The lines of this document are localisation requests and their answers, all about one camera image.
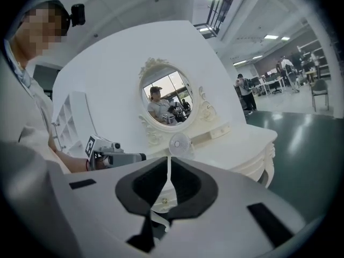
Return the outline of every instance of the man's arm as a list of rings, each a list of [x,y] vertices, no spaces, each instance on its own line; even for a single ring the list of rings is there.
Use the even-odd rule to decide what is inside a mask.
[[[185,108],[183,105],[181,105],[179,102],[177,102],[177,105],[180,109],[182,109],[183,112],[186,112]]]
[[[87,171],[86,163],[88,164],[87,167],[89,168],[89,163],[87,162],[87,159],[71,157],[62,151],[58,151],[51,133],[49,136],[48,145],[52,149],[52,151],[60,158],[60,160],[64,163],[64,165],[67,166],[70,172],[76,173],[76,172]],[[97,162],[96,168],[103,169],[105,167],[104,167],[104,164],[99,161]]]
[[[159,123],[164,123],[164,121],[163,121],[162,119],[160,119],[160,118],[158,118],[158,117],[156,116],[155,112],[149,112],[149,111],[148,111],[148,113],[149,113],[157,122],[159,122]]]
[[[236,80],[235,86],[243,86],[243,80]]]

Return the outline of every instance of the person standing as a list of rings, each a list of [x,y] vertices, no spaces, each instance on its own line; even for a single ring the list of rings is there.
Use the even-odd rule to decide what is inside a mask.
[[[161,99],[160,90],[162,88],[157,86],[150,88],[151,102],[147,106],[147,111],[157,122],[171,126],[176,125],[178,122],[173,115],[174,107],[167,100]]]
[[[318,77],[318,79],[320,79],[320,69],[319,69],[319,65],[320,64],[319,64],[318,57],[315,54],[311,53],[311,58],[312,58],[312,60],[314,62],[314,65],[316,66],[317,77]]]
[[[279,74],[282,74],[282,67],[281,67],[281,63],[279,61],[276,64],[276,70]]]
[[[286,71],[286,76],[289,80],[290,86],[293,90],[293,92],[300,92],[298,89],[296,89],[295,83],[296,83],[296,74],[293,71],[294,65],[290,62],[289,59],[286,59],[284,56],[281,56],[282,62],[282,68]]]
[[[61,37],[67,35],[69,24],[70,16],[60,1],[45,1],[28,10],[14,35],[3,41],[4,59],[16,77],[15,82],[20,84],[18,89],[25,91],[27,98],[33,100],[31,104],[34,103],[30,115],[25,116],[27,122],[18,142],[45,160],[57,162],[65,174],[88,171],[90,163],[57,150],[51,131],[53,103],[25,68],[52,43],[60,42]],[[96,169],[104,168],[102,161],[96,162]]]
[[[241,96],[244,99],[248,110],[257,110],[256,102],[252,90],[248,87],[247,80],[244,79],[242,74],[238,75],[238,79],[235,82],[235,86],[239,86]]]
[[[191,106],[190,106],[189,102],[186,102],[184,98],[182,99],[182,103],[183,103],[183,107],[185,110],[187,110],[187,111],[191,110]]]

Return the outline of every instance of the ceiling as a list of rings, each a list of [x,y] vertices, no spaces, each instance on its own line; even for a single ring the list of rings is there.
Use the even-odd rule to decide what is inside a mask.
[[[33,3],[46,0],[33,0]],[[163,20],[192,20],[204,23],[209,13],[208,0],[60,0],[70,12],[73,4],[85,5],[86,23],[70,28],[63,47],[52,51],[53,62],[64,66],[76,54],[95,42],[126,28]],[[190,18],[185,12],[190,10]],[[284,45],[280,39],[266,40],[267,34],[296,37],[307,26],[304,18],[289,0],[258,0],[240,25],[230,45],[218,38],[207,39],[213,49],[233,63],[267,55]]]
[[[70,28],[66,41],[77,53],[108,35],[126,28],[179,18],[175,0],[60,1],[69,12],[73,4],[85,5],[86,23],[83,26]]]
[[[304,29],[308,30],[306,20],[289,0],[258,0],[224,53],[233,63],[243,60],[249,63],[255,56],[268,55],[285,45],[287,41],[281,37],[292,40]],[[264,39],[267,34],[279,38]]]

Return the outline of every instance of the ornate mirror frame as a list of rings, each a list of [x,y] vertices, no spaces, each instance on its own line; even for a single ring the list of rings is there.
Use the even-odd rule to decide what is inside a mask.
[[[190,87],[192,89],[192,99],[193,99],[193,103],[192,103],[192,111],[190,116],[188,117],[188,119],[183,122],[182,124],[176,125],[176,126],[168,126],[168,125],[164,125],[161,124],[159,122],[157,122],[147,111],[147,108],[144,107],[144,101],[142,100],[142,91],[143,91],[143,82],[144,82],[144,78],[145,76],[147,76],[149,71],[152,71],[154,69],[157,68],[161,68],[161,67],[170,67],[176,71],[178,71],[181,75],[183,75],[190,83]],[[168,62],[165,59],[154,59],[154,58],[149,58],[146,63],[145,66],[141,68],[141,71],[139,73],[139,79],[138,79],[138,99],[140,101],[141,104],[141,112],[139,114],[139,118],[142,122],[142,124],[146,127],[146,129],[151,128],[155,128],[157,130],[160,131],[164,131],[164,132],[169,132],[169,133],[176,133],[176,132],[181,132],[184,129],[186,129],[187,127],[189,127],[196,119],[197,115],[198,115],[198,110],[199,110],[199,102],[200,102],[200,96],[198,95],[198,91],[196,89],[198,89],[199,86],[196,85],[196,82],[190,78],[189,76],[185,75],[185,72],[180,70],[178,67],[175,67],[175,65],[171,64],[170,62]]]

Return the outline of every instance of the black backpack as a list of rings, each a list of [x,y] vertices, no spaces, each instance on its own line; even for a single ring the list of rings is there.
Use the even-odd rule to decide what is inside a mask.
[[[285,69],[288,74],[292,72],[291,66],[288,64],[285,65]]]
[[[254,87],[253,82],[251,80],[248,80],[247,78],[243,80],[243,88],[246,91],[251,90]]]

